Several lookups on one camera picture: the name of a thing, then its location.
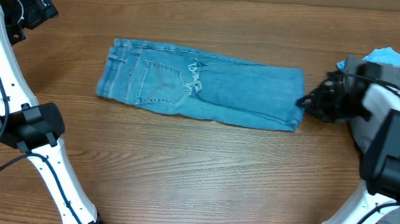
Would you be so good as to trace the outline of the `light blue denim jeans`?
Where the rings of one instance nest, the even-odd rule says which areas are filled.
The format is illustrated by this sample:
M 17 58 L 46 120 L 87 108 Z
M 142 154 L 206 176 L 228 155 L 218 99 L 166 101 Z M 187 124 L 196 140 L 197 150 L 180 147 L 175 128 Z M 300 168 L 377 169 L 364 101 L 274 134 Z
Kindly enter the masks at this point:
M 196 48 L 118 38 L 96 94 L 155 113 L 293 132 L 304 72 Z

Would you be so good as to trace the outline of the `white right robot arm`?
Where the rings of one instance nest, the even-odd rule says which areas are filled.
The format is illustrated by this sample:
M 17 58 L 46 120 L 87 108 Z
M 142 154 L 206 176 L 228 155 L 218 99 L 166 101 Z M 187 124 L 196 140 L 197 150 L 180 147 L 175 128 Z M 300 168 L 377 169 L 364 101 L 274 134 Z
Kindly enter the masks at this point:
M 321 121 L 333 123 L 360 117 L 366 129 L 379 120 L 372 142 L 359 163 L 360 183 L 336 213 L 321 224 L 376 224 L 400 207 L 400 90 L 395 84 L 353 74 L 329 72 L 297 106 Z

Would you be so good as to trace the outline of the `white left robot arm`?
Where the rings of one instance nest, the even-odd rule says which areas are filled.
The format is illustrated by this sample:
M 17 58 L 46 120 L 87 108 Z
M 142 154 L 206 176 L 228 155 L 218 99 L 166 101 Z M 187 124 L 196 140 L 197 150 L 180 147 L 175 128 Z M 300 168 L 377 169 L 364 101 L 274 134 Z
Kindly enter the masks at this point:
M 64 144 L 58 106 L 40 104 L 12 46 L 58 14 L 51 0 L 0 0 L 0 171 L 27 158 L 49 190 L 62 224 L 105 224 L 85 195 Z

